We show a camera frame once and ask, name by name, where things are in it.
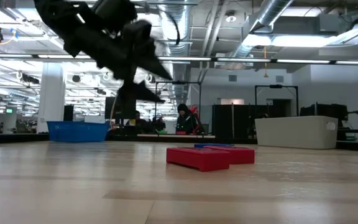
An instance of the blue plastic basket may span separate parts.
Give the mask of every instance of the blue plastic basket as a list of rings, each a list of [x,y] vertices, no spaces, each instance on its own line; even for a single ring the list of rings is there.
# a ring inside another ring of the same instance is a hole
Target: blue plastic basket
[[[47,121],[49,139],[57,142],[101,142],[106,139],[109,123]]]
[[[196,148],[201,148],[204,146],[227,146],[227,147],[232,147],[234,145],[232,144],[218,144],[218,143],[206,143],[206,144],[195,144],[194,147]]]

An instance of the red object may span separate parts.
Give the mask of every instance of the red object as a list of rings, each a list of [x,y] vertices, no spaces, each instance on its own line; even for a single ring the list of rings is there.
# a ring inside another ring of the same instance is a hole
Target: red object
[[[201,172],[229,168],[230,153],[208,148],[168,148],[167,163],[198,168]]]
[[[255,163],[255,151],[246,147],[204,146],[208,149],[230,152],[230,164]]]

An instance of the wooden floor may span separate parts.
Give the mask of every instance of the wooden floor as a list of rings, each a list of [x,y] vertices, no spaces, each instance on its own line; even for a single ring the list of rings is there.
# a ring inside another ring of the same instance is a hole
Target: wooden floor
[[[0,145],[0,224],[358,224],[358,152],[253,147],[255,165],[165,163],[186,144]]]

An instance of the white storage bin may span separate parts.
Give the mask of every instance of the white storage bin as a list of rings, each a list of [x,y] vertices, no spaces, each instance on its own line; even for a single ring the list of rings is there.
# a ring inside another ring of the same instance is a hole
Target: white storage bin
[[[258,145],[334,149],[338,120],[326,116],[256,119]]]

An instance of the blue block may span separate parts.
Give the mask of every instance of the blue block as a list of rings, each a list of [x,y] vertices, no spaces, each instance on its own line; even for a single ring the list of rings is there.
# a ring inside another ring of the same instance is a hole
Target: blue block
[[[232,147],[234,145],[232,144],[218,144],[218,143],[206,143],[206,144],[195,144],[194,147],[196,148],[201,148],[204,146],[227,146],[227,147]]]

